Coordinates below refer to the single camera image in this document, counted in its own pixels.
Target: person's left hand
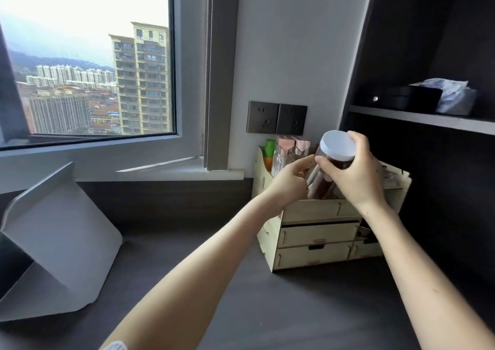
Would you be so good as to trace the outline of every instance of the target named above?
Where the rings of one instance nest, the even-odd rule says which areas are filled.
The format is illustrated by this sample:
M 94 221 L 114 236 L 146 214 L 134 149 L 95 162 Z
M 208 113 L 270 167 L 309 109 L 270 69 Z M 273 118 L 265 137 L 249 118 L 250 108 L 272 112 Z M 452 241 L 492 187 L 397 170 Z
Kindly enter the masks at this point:
M 261 195 L 269 200 L 276 214 L 294 201 L 307 197 L 308 186 L 304 171 L 314 166 L 314 154 L 285 166 Z

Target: forearm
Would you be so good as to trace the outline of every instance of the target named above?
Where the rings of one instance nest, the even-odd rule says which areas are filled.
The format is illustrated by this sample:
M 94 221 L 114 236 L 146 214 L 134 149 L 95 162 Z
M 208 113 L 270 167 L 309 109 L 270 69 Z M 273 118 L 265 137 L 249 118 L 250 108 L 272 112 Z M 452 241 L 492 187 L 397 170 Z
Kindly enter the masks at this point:
M 168 273 L 105 342 L 129 349 L 195 349 L 253 237 L 269 219 L 259 196 Z
M 423 350 L 488 350 L 495 337 L 388 206 L 363 213 L 384 252 Z

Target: wall socket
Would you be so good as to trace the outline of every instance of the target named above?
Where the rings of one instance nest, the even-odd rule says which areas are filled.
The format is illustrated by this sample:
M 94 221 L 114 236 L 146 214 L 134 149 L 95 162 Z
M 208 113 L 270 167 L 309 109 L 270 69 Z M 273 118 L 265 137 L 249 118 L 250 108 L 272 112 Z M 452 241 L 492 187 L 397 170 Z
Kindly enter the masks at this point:
M 275 133 L 278 135 L 302 135 L 306 122 L 307 106 L 280 104 Z
M 246 132 L 254 134 L 275 134 L 279 104 L 250 101 L 247 113 Z

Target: white cap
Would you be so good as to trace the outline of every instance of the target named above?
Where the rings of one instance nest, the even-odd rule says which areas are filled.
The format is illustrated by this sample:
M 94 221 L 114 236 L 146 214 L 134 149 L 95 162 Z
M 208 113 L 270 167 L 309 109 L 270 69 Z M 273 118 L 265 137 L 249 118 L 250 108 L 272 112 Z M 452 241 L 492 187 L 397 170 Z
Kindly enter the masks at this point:
M 328 131 L 323 134 L 320 149 L 337 161 L 351 161 L 356 155 L 356 142 L 344 131 Z

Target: plastic jar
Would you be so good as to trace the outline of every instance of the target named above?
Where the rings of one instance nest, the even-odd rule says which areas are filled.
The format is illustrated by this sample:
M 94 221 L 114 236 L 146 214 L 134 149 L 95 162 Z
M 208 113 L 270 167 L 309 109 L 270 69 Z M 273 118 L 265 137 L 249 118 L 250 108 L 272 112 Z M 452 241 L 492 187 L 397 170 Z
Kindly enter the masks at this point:
M 356 155 L 356 142 L 344 131 L 328 131 L 320 140 L 316 156 L 323 156 L 339 169 L 347 169 Z M 316 165 L 309 178 L 308 199 L 321 199 L 327 195 L 333 181 L 319 165 Z

